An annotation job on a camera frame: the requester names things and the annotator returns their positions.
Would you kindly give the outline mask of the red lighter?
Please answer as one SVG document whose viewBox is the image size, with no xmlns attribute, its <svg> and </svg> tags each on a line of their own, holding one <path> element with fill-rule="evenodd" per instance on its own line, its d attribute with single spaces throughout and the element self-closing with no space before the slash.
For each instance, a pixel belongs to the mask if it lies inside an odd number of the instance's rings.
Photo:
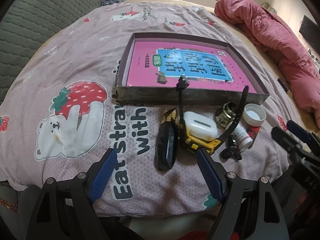
<svg viewBox="0 0 320 240">
<path fill-rule="evenodd" d="M 251 148 L 255 142 L 255 139 L 259 133 L 259 130 L 260 130 L 260 126 L 259 127 L 255 127 L 255 126 L 248 126 L 247 128 L 247 133 L 248 135 L 251 137 L 252 139 L 252 144 L 249 148 Z"/>
</svg>

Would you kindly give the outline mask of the white plastic bottle cap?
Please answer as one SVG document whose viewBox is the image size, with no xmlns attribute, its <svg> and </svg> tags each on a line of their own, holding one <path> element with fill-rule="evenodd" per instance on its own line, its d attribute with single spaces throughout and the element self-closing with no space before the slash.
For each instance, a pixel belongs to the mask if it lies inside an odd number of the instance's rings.
<svg viewBox="0 0 320 240">
<path fill-rule="evenodd" d="M 248 103 L 244 107 L 242 117 L 249 126 L 260 127 L 266 119 L 266 112 L 261 106 Z"/>
</svg>

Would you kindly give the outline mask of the white medicine bottle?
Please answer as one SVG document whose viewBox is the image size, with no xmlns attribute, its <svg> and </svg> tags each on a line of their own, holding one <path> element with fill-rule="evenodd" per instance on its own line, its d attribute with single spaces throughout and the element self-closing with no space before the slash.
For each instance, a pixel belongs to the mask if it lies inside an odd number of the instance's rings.
<svg viewBox="0 0 320 240">
<path fill-rule="evenodd" d="M 253 144 L 253 139 L 240 124 L 236 126 L 235 130 L 232 133 L 232 136 L 236 140 L 237 147 L 240 152 L 247 150 Z"/>
</svg>

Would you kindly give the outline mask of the small black clip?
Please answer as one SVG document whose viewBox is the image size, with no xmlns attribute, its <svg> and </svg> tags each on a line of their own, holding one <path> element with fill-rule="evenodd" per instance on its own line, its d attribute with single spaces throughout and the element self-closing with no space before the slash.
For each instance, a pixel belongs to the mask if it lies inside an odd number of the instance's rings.
<svg viewBox="0 0 320 240">
<path fill-rule="evenodd" d="M 226 142 L 226 148 L 221 151 L 220 157 L 222 159 L 230 159 L 233 158 L 234 160 L 240 161 L 242 159 L 240 150 L 237 147 L 236 140 L 233 138 L 232 135 L 228 137 Z"/>
</svg>

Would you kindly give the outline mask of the brass metal fitting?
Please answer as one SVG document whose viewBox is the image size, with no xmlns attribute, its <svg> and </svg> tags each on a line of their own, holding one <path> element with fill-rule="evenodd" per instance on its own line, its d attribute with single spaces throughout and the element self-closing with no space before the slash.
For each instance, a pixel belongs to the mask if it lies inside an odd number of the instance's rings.
<svg viewBox="0 0 320 240">
<path fill-rule="evenodd" d="M 225 103 L 215 112 L 215 122 L 225 128 L 232 122 L 238 112 L 238 105 L 232 101 Z"/>
</svg>

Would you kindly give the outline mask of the white earbuds case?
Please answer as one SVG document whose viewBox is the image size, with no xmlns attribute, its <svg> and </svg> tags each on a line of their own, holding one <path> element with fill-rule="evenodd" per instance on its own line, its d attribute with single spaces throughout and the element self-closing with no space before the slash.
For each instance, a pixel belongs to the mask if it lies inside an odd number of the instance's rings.
<svg viewBox="0 0 320 240">
<path fill-rule="evenodd" d="M 204 141 L 213 141 L 218 136 L 217 125 L 214 120 L 195 112 L 184 112 L 186 132 Z"/>
</svg>

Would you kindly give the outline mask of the crumpled pink duvet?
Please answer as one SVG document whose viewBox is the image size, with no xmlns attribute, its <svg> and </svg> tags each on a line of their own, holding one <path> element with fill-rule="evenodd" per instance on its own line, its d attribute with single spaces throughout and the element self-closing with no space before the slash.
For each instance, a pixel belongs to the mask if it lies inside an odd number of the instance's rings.
<svg viewBox="0 0 320 240">
<path fill-rule="evenodd" d="M 278 65 L 298 108 L 313 113 L 319 123 L 319 72 L 291 28 L 253 0 L 219 0 L 217 17 L 240 28 Z"/>
</svg>

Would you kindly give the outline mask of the shallow grey cardboard box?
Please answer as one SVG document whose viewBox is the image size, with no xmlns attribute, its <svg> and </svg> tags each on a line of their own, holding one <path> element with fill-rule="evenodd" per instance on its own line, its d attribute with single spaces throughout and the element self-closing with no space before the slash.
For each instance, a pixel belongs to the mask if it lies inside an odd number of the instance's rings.
<svg viewBox="0 0 320 240">
<path fill-rule="evenodd" d="M 262 104 L 269 93 L 253 67 L 230 44 L 173 33 L 134 33 L 121 58 L 115 99 L 128 105 L 176 105 L 181 76 L 186 105 Z"/>
</svg>

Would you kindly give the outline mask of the black television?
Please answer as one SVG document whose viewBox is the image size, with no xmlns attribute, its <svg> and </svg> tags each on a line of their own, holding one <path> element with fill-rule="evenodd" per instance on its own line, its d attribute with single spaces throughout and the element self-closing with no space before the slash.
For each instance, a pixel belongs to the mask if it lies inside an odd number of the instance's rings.
<svg viewBox="0 0 320 240">
<path fill-rule="evenodd" d="M 299 32 L 302 34 L 304 39 L 312 46 L 312 48 L 319 54 L 320 53 L 319 26 L 315 24 L 306 15 L 304 15 Z"/>
</svg>

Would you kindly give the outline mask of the pink and blue book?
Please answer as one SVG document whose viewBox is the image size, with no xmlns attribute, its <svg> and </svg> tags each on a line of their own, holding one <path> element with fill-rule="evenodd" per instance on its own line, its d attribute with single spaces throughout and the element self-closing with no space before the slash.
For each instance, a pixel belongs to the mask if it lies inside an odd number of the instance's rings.
<svg viewBox="0 0 320 240">
<path fill-rule="evenodd" d="M 122 84 L 175 87 L 184 75 L 190 88 L 257 93 L 246 67 L 228 48 L 168 41 L 136 41 L 130 50 Z"/>
</svg>

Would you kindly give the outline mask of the grey quilted headboard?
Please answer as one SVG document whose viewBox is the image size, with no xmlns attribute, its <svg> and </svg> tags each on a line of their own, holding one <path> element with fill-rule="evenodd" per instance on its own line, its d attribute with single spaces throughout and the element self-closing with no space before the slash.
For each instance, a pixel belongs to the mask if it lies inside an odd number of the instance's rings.
<svg viewBox="0 0 320 240">
<path fill-rule="evenodd" d="M 36 51 L 102 0 L 14 0 L 1 19 L 1 100 Z"/>
</svg>

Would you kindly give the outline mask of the blue patterned cloth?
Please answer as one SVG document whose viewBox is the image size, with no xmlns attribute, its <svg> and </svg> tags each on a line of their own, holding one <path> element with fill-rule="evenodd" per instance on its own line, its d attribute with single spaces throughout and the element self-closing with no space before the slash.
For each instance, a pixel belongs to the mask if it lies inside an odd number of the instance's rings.
<svg viewBox="0 0 320 240">
<path fill-rule="evenodd" d="M 124 1 L 126 1 L 126 0 L 102 0 L 100 5 L 103 7 L 103 6 L 118 4 L 118 3 L 121 3 Z"/>
</svg>

